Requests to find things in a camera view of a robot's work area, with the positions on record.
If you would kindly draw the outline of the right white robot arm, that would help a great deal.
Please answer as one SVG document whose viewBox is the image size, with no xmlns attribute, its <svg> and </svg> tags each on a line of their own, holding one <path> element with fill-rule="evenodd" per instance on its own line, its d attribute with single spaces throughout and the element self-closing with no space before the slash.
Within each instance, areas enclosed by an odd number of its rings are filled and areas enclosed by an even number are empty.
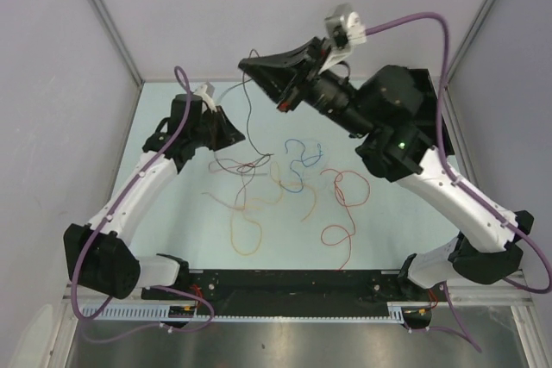
<svg viewBox="0 0 552 368">
<path fill-rule="evenodd" d="M 242 59 L 238 66 L 279 111 L 308 103 L 350 137 L 361 138 L 355 151 L 373 176 L 420 196 L 458 228 L 449 243 L 405 260 L 399 293 L 417 300 L 456 276 L 493 284 L 517 271 L 523 251 L 509 227 L 527 234 L 533 217 L 500 207 L 489 212 L 493 201 L 439 156 L 430 133 L 436 95 L 428 71 L 385 65 L 355 88 L 326 68 L 329 57 L 329 41 L 313 38 L 288 53 Z"/>
</svg>

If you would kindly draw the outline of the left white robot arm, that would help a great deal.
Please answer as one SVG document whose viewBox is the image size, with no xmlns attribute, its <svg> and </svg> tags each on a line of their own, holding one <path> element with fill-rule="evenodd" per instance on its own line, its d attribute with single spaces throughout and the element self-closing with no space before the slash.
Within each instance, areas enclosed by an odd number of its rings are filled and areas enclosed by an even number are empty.
<svg viewBox="0 0 552 368">
<path fill-rule="evenodd" d="M 129 249 L 157 196 L 200 147 L 212 152 L 245 139 L 208 94 L 208 84 L 178 94 L 171 113 L 146 140 L 139 162 L 123 187 L 85 225 L 72 224 L 63 236 L 72 284 L 124 299 L 135 288 L 159 285 L 171 298 L 185 296 L 190 277 L 181 259 L 157 254 L 137 258 Z"/>
</svg>

